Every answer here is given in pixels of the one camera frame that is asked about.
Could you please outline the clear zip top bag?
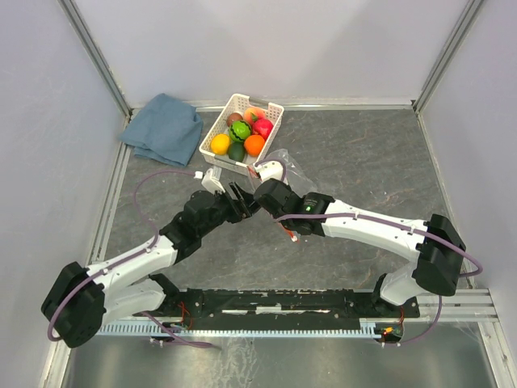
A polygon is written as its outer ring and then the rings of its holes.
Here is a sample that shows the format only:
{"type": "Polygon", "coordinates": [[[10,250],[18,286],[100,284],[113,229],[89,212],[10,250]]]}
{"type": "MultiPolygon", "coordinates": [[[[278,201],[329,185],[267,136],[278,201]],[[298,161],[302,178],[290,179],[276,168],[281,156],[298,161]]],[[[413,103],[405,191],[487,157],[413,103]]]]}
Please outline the clear zip top bag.
{"type": "MultiPolygon", "coordinates": [[[[286,176],[287,183],[286,184],[288,184],[299,197],[303,198],[304,195],[306,195],[310,192],[317,191],[316,184],[306,176],[306,174],[301,169],[301,166],[299,165],[299,163],[294,159],[294,157],[289,155],[289,153],[286,149],[279,149],[279,150],[273,151],[268,156],[266,156],[265,159],[262,159],[262,160],[271,160],[271,159],[279,159],[285,163],[285,166],[287,167],[287,176],[286,176]]],[[[251,182],[252,188],[254,189],[254,192],[255,192],[260,184],[257,180],[252,179],[250,177],[249,172],[248,172],[248,175],[249,175],[249,180],[251,182]]]]}

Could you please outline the dark green avocado toy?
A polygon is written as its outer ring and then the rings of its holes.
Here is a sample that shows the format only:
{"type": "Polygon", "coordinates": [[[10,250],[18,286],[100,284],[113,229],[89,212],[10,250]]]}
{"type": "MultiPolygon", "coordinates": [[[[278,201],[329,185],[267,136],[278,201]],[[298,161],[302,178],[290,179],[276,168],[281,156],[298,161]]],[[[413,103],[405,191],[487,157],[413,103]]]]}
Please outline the dark green avocado toy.
{"type": "Polygon", "coordinates": [[[230,160],[242,162],[246,156],[246,149],[242,143],[233,142],[227,150],[227,156],[230,160]]]}

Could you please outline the white plastic basket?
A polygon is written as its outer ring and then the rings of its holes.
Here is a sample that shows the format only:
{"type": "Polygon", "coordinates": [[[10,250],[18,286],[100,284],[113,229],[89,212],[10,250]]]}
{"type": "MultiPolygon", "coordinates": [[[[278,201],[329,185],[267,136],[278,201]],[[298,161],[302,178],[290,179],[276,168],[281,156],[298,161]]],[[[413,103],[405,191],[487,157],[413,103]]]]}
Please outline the white plastic basket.
{"type": "Polygon", "coordinates": [[[262,161],[267,156],[276,134],[280,129],[284,114],[284,107],[272,102],[266,102],[255,99],[243,94],[233,94],[226,102],[221,113],[212,125],[208,134],[202,140],[199,151],[203,155],[204,160],[209,164],[221,167],[226,170],[236,172],[241,175],[247,175],[248,167],[258,161],[262,161]],[[250,107],[261,108],[265,112],[265,118],[273,124],[271,134],[265,141],[265,145],[257,156],[250,156],[245,152],[242,162],[232,160],[227,154],[214,153],[211,147],[212,140],[216,135],[229,135],[229,126],[226,124],[228,117],[232,113],[244,114],[245,110],[250,107]]]}

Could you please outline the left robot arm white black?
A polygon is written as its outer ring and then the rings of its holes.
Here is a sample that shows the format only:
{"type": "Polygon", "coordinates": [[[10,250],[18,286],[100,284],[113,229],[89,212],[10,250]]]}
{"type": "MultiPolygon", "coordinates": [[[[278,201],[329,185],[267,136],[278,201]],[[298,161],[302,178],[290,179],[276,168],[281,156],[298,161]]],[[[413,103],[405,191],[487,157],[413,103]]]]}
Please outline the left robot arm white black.
{"type": "Polygon", "coordinates": [[[47,335],[77,348],[119,318],[156,310],[174,313],[176,292],[150,274],[182,261],[200,249],[203,237],[218,226],[252,217],[260,206],[252,194],[231,183],[230,192],[194,192],[172,221],[140,246],[101,264],[77,262],[61,269],[41,306],[47,335]]]}

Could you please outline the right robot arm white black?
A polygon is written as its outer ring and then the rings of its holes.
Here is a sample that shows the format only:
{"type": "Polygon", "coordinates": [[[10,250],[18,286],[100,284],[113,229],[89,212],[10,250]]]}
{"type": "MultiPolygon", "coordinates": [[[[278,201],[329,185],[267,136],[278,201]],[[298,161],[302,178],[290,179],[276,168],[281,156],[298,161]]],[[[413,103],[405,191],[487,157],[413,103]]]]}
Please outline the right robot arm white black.
{"type": "Polygon", "coordinates": [[[385,216],[321,193],[298,196],[286,183],[270,179],[254,199],[286,229],[298,234],[345,238],[406,259],[403,268],[383,276],[371,307],[389,316],[410,298],[428,292],[456,293],[465,244],[451,221],[434,214],[428,221],[385,216]]]}

